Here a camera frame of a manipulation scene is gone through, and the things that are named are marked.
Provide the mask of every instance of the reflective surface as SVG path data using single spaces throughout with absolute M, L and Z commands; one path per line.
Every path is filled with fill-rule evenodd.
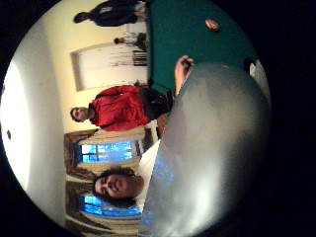
M 193 236 L 238 203 L 264 151 L 267 97 L 244 71 L 195 66 L 169 117 L 142 216 L 141 236 Z

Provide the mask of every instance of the red shirt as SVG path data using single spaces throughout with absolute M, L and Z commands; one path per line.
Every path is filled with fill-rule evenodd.
M 146 125 L 150 119 L 145 115 L 139 88 L 135 86 L 115 86 L 98 94 L 89 104 L 95 110 L 90 122 L 96 126 L 108 125 L 106 131 L 122 131 Z

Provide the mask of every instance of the blue window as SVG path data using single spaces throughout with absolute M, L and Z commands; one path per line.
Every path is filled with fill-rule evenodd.
M 136 141 L 74 145 L 78 162 L 119 162 L 139 154 Z
M 118 208 L 94 196 L 80 196 L 80 198 L 82 210 L 87 213 L 108 217 L 129 217 L 141 214 L 137 205 Z

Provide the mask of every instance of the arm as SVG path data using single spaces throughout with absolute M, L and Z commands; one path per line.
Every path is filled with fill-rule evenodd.
M 183 62 L 187 61 L 190 65 L 184 65 Z M 188 77 L 189 68 L 194 65 L 194 60 L 187 55 L 180 57 L 175 65 L 175 96 L 179 95 L 180 89 L 186 78 Z
M 117 96 L 119 94 L 124 94 L 124 93 L 132 93 L 132 94 L 136 94 L 138 93 L 139 91 L 139 88 L 138 87 L 135 87 L 135 86 L 127 86 L 127 85 L 124 85 L 124 86 L 114 86 L 114 87 L 111 87 L 109 89 L 106 89 L 102 92 L 100 92 L 98 96 Z

